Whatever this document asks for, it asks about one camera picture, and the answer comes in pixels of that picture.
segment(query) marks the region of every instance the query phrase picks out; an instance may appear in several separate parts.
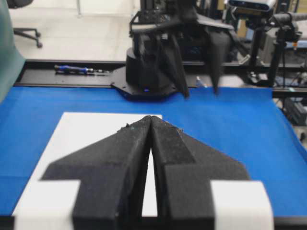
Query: chair wheel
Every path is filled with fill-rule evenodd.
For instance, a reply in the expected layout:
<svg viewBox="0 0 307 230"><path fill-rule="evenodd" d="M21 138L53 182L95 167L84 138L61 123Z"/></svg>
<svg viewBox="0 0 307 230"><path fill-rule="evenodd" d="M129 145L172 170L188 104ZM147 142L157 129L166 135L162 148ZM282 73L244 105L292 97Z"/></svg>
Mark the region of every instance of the chair wheel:
<svg viewBox="0 0 307 230"><path fill-rule="evenodd" d="M37 46L37 48L41 48L41 47L43 47L43 43L38 42L38 43L36 44L36 46Z"/></svg>

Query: white paper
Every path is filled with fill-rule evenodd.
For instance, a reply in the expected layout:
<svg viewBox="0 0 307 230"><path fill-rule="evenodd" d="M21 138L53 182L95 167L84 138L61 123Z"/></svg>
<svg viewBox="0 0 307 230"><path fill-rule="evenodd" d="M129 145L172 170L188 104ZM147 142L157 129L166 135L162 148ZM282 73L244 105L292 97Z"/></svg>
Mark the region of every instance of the white paper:
<svg viewBox="0 0 307 230"><path fill-rule="evenodd" d="M127 123L137 122L145 116L146 114L64 113L29 182L41 179L50 163L109 137L126 126ZM28 185L17 203L14 216L18 212L19 203L24 199L24 193L27 189ZM153 199L152 202L156 202L155 190L147 190L145 196L148 196L148 193Z"/></svg>

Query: metal frame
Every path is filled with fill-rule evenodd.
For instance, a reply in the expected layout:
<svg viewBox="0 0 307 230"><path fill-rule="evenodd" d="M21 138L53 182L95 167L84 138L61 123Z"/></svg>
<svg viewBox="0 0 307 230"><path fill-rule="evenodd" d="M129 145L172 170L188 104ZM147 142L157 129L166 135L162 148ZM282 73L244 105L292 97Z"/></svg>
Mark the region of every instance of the metal frame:
<svg viewBox="0 0 307 230"><path fill-rule="evenodd" d="M15 217L0 216L0 230L14 230ZM305 230L307 228L307 217L275 217L274 230ZM129 226L131 230L168 230L169 226L165 226L158 218L143 217L133 226ZM211 230L212 226L207 226L204 230Z"/></svg>
<svg viewBox="0 0 307 230"><path fill-rule="evenodd" d="M46 73L49 71L51 73L54 72L54 65L70 65L70 66L79 66L79 67L89 67L94 69L104 69L108 71L114 71L121 67L125 66L124 61L54 61L54 60L27 60L24 64L23 70L18 77L15 86L33 86L33 87L85 87L85 88L111 88L112 81L109 80L109 84L104 85L92 85L92 84L71 84L66 82L64 84L28 84L23 82L23 77L25 72L29 69L37 70L37 74L41 74L41 71L45 71ZM187 75L204 75L207 74L207 70L204 67L203 63L200 62L184 62L184 67L187 72ZM234 63L224 63L224 72L226 75L234 76L238 75L241 78L247 76L247 73L253 71L255 73L266 73L269 71L270 65L264 66L245 66ZM283 70L283 66L281 65L279 68L280 71ZM304 68L301 65L286 65L286 72L302 72ZM299 88L299 87L290 87L290 88L273 88L273 98L286 98L286 97L306 97L307 96L307 88Z"/></svg>

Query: screwdriver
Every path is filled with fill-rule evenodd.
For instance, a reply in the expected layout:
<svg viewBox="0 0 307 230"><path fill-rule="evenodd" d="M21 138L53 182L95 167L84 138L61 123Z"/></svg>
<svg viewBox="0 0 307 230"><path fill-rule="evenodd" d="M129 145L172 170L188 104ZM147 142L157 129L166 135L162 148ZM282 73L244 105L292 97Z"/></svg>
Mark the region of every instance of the screwdriver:
<svg viewBox="0 0 307 230"><path fill-rule="evenodd" d="M108 75L110 71L102 70L102 69L90 69L87 67L73 67L73 66L58 66L55 65L54 69L57 73L71 73L71 74L95 74L101 73Z"/></svg>

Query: white tape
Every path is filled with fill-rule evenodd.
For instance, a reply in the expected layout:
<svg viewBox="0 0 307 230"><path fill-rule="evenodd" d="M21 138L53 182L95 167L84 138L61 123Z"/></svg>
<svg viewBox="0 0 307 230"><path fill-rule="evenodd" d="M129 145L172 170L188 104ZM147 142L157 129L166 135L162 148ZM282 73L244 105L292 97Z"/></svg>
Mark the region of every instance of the white tape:
<svg viewBox="0 0 307 230"><path fill-rule="evenodd" d="M215 230L273 230L273 213L262 182L211 181Z"/></svg>
<svg viewBox="0 0 307 230"><path fill-rule="evenodd" d="M14 230L73 230L71 220L80 181L28 183Z"/></svg>

